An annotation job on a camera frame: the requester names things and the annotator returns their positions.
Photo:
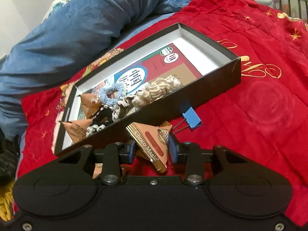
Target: sticker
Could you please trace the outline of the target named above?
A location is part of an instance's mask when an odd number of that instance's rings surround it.
[[[172,63],[172,62],[176,61],[178,58],[179,58],[179,55],[177,53],[172,53],[172,54],[167,55],[165,57],[164,61],[166,63]]]
[[[157,132],[158,139],[161,141],[161,143],[168,146],[169,131],[165,129],[158,129]]]
[[[173,51],[173,48],[172,47],[168,47],[168,48],[164,48],[162,51],[161,51],[161,55],[165,56],[165,55],[169,55],[171,54]]]
[[[123,73],[116,82],[122,82],[126,85],[127,94],[132,93],[139,88],[147,78],[147,69],[145,67],[133,67]]]

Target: screw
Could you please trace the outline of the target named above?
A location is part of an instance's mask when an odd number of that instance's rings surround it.
[[[191,183],[198,183],[202,181],[202,177],[199,175],[190,175],[187,177],[187,180]]]
[[[156,184],[157,184],[157,180],[151,180],[151,181],[150,181],[150,184],[151,184],[151,185],[156,185]]]
[[[107,183],[113,183],[118,180],[118,177],[116,175],[106,175],[104,176],[103,180]]]
[[[284,228],[285,228],[285,225],[283,223],[278,223],[275,226],[275,231],[282,231],[282,230],[284,230]]]
[[[31,231],[32,230],[32,226],[29,223],[24,223],[22,225],[22,228],[23,228],[24,231]]]

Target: open box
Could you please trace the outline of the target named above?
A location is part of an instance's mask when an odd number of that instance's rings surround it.
[[[169,44],[173,44],[201,73],[200,78],[73,145],[64,126],[61,125],[55,155],[61,156],[86,144],[98,149],[109,143],[125,141],[128,138],[125,128],[130,123],[159,126],[164,121],[182,115],[190,107],[195,108],[240,83],[239,57],[202,33],[177,23],[124,50],[78,81],[70,93],[62,121],[78,118],[80,94],[86,93],[108,77]]]

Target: blue binder clip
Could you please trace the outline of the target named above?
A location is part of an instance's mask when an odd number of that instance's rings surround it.
[[[194,129],[196,127],[199,127],[202,125],[202,122],[199,118],[199,116],[196,114],[196,112],[193,110],[192,107],[189,108],[185,113],[182,114],[184,119],[180,121],[177,125],[175,125],[172,129],[176,129],[179,125],[181,125],[185,120],[187,121],[188,125],[173,132],[174,134],[180,132],[181,130],[190,127],[191,129]]]

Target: white crochet item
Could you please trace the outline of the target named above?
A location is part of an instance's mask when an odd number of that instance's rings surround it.
[[[170,75],[166,79],[158,78],[151,84],[146,85],[143,90],[138,91],[132,103],[134,107],[140,109],[177,90],[181,85],[181,81],[174,75]]]
[[[115,104],[112,112],[112,120],[114,122],[136,111],[136,108],[132,104],[134,97],[135,95],[127,95]]]
[[[98,131],[101,131],[101,130],[104,129],[105,127],[106,127],[106,126],[103,125],[103,124],[100,125],[100,126],[94,124],[94,125],[92,125],[92,126],[87,127],[86,137],[92,135],[95,131],[97,131],[97,132],[98,132]]]

